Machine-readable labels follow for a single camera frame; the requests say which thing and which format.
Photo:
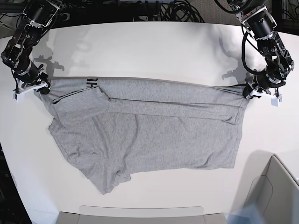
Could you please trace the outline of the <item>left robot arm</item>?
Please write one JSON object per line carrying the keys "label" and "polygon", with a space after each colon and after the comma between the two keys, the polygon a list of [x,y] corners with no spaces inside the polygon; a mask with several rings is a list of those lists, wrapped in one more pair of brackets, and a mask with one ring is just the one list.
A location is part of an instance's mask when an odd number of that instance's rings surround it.
{"label": "left robot arm", "polygon": [[[246,99],[270,95],[269,89],[275,89],[275,98],[279,98],[279,87],[285,85],[289,73],[294,69],[294,61],[285,48],[279,34],[275,31],[277,26],[269,13],[264,0],[228,0],[231,10],[223,8],[229,14],[236,15],[243,33],[242,63],[247,72],[253,77],[246,82],[243,95]],[[251,69],[246,64],[245,45],[251,36],[257,46],[255,49],[264,57],[267,65],[262,71]]]}

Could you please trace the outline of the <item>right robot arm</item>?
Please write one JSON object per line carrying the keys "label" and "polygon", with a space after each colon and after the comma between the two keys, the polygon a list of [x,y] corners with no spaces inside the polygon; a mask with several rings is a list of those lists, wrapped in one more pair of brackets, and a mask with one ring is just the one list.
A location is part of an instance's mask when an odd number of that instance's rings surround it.
{"label": "right robot arm", "polygon": [[3,63],[10,68],[16,82],[16,94],[31,89],[49,94],[48,75],[42,72],[43,66],[37,67],[29,56],[33,47],[53,27],[62,3],[61,0],[29,1],[23,10],[24,18],[1,53]]}

